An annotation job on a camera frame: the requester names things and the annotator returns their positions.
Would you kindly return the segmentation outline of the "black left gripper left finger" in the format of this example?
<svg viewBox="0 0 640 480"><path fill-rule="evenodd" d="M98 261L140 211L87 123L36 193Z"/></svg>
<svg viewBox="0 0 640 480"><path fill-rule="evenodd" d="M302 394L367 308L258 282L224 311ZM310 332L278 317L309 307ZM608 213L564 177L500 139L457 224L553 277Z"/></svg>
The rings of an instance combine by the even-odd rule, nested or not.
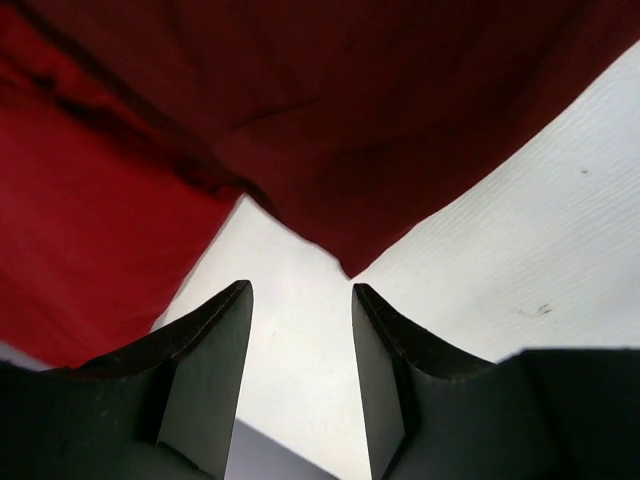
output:
<svg viewBox="0 0 640 480"><path fill-rule="evenodd" d="M5 479L221 479L252 322L237 281L78 368L1 365Z"/></svg>

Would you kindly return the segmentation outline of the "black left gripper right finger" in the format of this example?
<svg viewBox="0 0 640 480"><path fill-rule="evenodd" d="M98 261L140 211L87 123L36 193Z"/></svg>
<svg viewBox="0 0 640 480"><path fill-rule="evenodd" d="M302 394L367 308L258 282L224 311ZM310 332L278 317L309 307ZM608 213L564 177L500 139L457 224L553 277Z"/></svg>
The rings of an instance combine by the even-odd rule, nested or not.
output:
<svg viewBox="0 0 640 480"><path fill-rule="evenodd" d="M525 350L491 363L353 288L375 479L635 479L639 353Z"/></svg>

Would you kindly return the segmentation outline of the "dark maroon t shirt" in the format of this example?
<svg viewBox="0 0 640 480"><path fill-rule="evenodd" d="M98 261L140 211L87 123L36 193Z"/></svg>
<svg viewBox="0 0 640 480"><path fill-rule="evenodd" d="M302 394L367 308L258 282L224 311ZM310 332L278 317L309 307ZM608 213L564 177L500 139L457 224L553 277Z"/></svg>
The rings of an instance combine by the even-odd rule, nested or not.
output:
<svg viewBox="0 0 640 480"><path fill-rule="evenodd" d="M639 39L635 1L18 1L182 150L355 276Z"/></svg>

